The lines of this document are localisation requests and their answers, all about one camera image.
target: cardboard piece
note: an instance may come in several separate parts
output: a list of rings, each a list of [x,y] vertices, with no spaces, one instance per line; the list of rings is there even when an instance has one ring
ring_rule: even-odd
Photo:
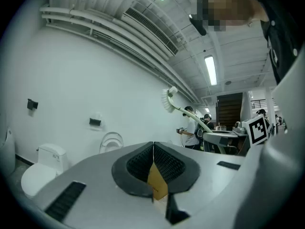
[[[268,139],[267,126],[262,114],[243,121],[243,127],[246,128],[249,135],[250,147],[260,144],[264,140]]]
[[[155,163],[152,164],[152,167],[149,171],[147,184],[153,188],[153,197],[156,200],[162,199],[168,193],[167,184],[162,178]]]

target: white toilet brush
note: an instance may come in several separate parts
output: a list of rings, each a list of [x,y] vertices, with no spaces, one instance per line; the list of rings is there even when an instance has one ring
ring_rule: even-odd
[[[178,89],[173,86],[171,89],[163,89],[162,90],[162,103],[164,108],[169,112],[172,113],[175,109],[181,111],[182,113],[186,114],[188,117],[194,119],[199,125],[201,125],[206,132],[212,133],[210,128],[208,128],[199,118],[197,118],[195,115],[191,114],[190,112],[186,111],[185,109],[181,107],[177,107],[173,103],[173,96],[175,93],[178,92]],[[225,154],[224,148],[218,146],[219,151],[221,154]]]

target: toilet tank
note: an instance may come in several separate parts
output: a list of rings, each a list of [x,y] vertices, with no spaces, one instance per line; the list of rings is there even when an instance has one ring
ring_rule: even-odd
[[[45,143],[38,148],[38,163],[55,169],[61,174],[68,169],[66,150],[50,143]]]

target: floor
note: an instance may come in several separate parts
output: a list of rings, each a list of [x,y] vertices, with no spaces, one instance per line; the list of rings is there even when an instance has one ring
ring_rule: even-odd
[[[17,192],[23,193],[21,188],[21,178],[23,173],[29,168],[30,166],[23,163],[22,161],[16,159],[15,170],[10,176],[8,177],[8,184],[11,189],[14,189]]]

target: person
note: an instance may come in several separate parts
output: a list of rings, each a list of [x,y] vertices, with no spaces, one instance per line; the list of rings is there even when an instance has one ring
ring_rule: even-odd
[[[267,127],[267,129],[268,129],[268,127],[269,127],[269,121],[268,121],[268,119],[267,119],[267,117],[266,117],[266,111],[264,110],[264,109],[260,109],[259,111],[257,111],[256,112],[258,115],[263,115],[264,116],[264,119],[265,119],[265,122],[266,122],[266,127]]]
[[[214,127],[214,124],[211,122],[212,118],[210,117],[210,115],[205,114],[203,118],[204,118],[204,123],[206,124],[206,126],[208,128],[210,128],[210,130],[214,130],[215,127]]]
[[[191,114],[195,115],[192,107],[186,106],[184,109],[186,111],[190,112]],[[187,135],[187,139],[185,141],[186,148],[201,151],[199,139],[195,135],[196,128],[197,128],[197,122],[195,120],[193,120],[192,118],[188,117],[188,125],[187,125],[186,131],[177,130],[177,132],[181,135],[182,134]]]
[[[296,20],[295,6],[286,0],[197,0],[196,19],[224,31],[228,26],[246,25],[260,20],[271,60],[274,77],[279,84],[301,49],[302,30]]]

